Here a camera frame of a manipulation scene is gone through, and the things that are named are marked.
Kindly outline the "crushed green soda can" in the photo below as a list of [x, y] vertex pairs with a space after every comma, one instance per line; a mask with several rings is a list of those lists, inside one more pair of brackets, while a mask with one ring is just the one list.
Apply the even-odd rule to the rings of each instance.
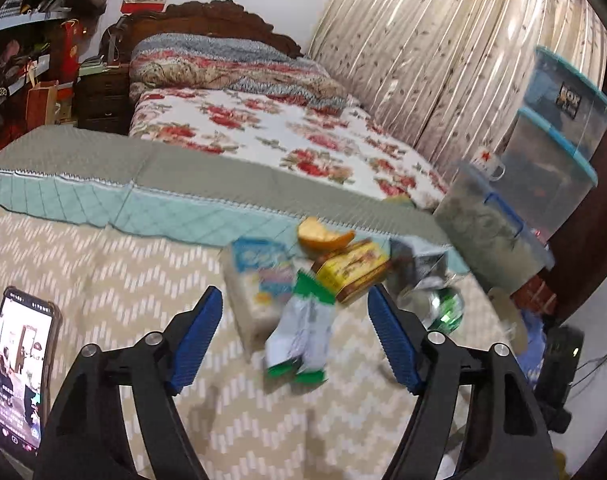
[[426, 330], [449, 335], [457, 330], [464, 316], [464, 300], [451, 286], [404, 289], [397, 300], [400, 310], [414, 313]]

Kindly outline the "green white snack wrapper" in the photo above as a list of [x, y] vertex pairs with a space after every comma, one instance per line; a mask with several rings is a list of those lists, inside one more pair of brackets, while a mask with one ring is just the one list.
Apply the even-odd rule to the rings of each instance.
[[294, 375], [298, 384], [323, 384], [334, 318], [335, 296], [313, 275], [299, 270], [293, 295], [264, 347], [268, 376]]

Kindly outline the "white tissue pack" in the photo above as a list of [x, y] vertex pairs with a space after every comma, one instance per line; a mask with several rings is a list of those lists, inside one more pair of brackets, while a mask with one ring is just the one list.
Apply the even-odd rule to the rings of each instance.
[[296, 270], [284, 244], [240, 237], [220, 255], [224, 283], [247, 359], [264, 348], [293, 295]]

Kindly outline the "beige round trash bin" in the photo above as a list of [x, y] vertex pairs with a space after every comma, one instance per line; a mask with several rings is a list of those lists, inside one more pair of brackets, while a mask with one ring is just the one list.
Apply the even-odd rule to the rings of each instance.
[[528, 332], [520, 310], [507, 292], [501, 288], [491, 288], [488, 298], [499, 318], [504, 335], [513, 352], [520, 356], [528, 349]]

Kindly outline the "blue cloth on floor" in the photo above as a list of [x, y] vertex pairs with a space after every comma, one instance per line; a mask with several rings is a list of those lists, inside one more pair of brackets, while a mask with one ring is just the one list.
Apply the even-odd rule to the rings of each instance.
[[535, 388], [542, 370], [546, 348], [544, 323], [542, 318], [529, 310], [523, 310], [520, 314], [526, 326], [527, 348], [517, 356], [517, 362], [530, 387]]

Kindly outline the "black smartphone lit screen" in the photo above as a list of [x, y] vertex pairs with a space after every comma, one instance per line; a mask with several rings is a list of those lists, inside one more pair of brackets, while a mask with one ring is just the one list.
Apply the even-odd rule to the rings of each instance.
[[0, 304], [0, 448], [34, 466], [50, 409], [49, 384], [61, 313], [8, 286]]

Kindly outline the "middle clear teal-lid bin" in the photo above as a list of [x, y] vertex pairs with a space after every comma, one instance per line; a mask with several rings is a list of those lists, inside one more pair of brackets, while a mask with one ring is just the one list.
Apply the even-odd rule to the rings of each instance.
[[541, 240], [548, 240], [599, 184], [577, 148], [529, 107], [517, 110], [500, 159], [505, 171], [494, 187]]

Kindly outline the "clear teal-lid bin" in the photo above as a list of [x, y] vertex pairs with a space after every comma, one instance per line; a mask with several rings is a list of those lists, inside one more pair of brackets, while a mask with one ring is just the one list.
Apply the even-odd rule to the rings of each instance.
[[590, 159], [607, 130], [607, 96], [565, 58], [535, 47], [523, 104], [547, 120]]
[[548, 240], [599, 184], [577, 148], [529, 107], [517, 110], [500, 159], [505, 171], [494, 187], [541, 240]]

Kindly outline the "dark blue foil bag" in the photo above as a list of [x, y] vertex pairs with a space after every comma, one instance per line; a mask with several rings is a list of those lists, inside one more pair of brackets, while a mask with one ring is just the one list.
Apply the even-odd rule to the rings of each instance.
[[422, 237], [392, 237], [389, 240], [391, 269], [386, 286], [393, 299], [415, 288], [441, 288], [447, 283], [448, 245]]

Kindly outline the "yellow medicine box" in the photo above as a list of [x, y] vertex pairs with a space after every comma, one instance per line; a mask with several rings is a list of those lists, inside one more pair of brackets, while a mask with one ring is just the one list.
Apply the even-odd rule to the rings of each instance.
[[389, 255], [369, 238], [317, 258], [311, 268], [317, 280], [342, 304], [381, 283], [389, 269]]

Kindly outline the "top clear teal-lid bin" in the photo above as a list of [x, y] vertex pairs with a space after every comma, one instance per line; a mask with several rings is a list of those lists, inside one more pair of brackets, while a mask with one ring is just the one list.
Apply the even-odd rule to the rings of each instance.
[[590, 159], [607, 130], [607, 96], [565, 58], [535, 47], [523, 104], [547, 120]]

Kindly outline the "orange peel piece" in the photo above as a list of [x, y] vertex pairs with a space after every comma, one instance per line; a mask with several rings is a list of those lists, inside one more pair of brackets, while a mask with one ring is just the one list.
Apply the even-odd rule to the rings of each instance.
[[328, 229], [319, 219], [305, 218], [297, 226], [297, 238], [309, 252], [327, 254], [347, 247], [355, 237], [355, 232]]

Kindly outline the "floral beige curtain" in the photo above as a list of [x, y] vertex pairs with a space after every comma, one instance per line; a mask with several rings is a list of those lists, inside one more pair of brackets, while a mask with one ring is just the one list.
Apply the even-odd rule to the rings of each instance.
[[503, 143], [537, 47], [603, 81], [607, 30], [588, 0], [331, 0], [309, 53], [451, 179]]

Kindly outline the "floral bed sheet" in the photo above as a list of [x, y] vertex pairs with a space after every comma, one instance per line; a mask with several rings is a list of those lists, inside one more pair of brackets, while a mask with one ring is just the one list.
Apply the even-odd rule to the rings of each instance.
[[358, 106], [340, 115], [235, 91], [155, 89], [134, 107], [130, 136], [253, 162], [377, 200], [434, 210], [445, 181]]

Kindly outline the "dark wooden headboard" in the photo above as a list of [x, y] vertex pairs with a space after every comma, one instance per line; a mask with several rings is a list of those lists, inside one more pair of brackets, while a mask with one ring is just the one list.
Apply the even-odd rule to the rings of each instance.
[[302, 48], [290, 36], [277, 34], [261, 16], [247, 12], [232, 0], [191, 1], [170, 4], [162, 12], [136, 11], [122, 15], [105, 30], [98, 54], [105, 61], [125, 64], [140, 41], [164, 32], [256, 40], [290, 58], [302, 56]]

